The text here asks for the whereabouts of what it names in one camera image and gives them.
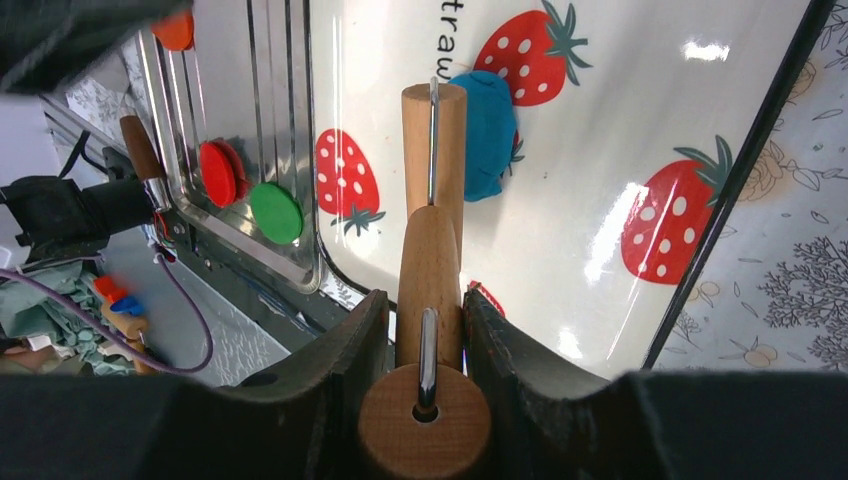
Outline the wooden double-ended dough roller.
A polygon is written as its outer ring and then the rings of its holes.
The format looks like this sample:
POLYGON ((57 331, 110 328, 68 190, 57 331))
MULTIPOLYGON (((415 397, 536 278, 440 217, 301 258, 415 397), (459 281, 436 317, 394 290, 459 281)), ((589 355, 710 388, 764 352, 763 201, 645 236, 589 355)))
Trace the wooden double-ended dough roller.
POLYGON ((469 479, 486 462, 490 408, 463 371, 467 99, 437 80, 401 94, 407 221, 395 366, 366 393, 357 425, 379 479, 469 479))

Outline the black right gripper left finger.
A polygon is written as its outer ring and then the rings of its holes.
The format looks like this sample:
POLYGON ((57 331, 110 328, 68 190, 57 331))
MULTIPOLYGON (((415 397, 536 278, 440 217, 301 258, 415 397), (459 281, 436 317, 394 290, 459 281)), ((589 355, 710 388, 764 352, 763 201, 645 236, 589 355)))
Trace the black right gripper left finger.
POLYGON ((236 387, 172 375, 9 375, 1 380, 5 479, 320 479, 355 468, 356 418, 381 376, 389 301, 236 387))

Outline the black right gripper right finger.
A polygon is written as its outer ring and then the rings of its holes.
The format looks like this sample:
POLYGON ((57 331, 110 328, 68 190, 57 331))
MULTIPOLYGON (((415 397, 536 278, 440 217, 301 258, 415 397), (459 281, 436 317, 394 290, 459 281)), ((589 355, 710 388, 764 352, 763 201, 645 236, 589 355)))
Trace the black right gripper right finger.
POLYGON ((498 479, 843 479, 847 377, 637 370, 605 380, 463 301, 498 479))

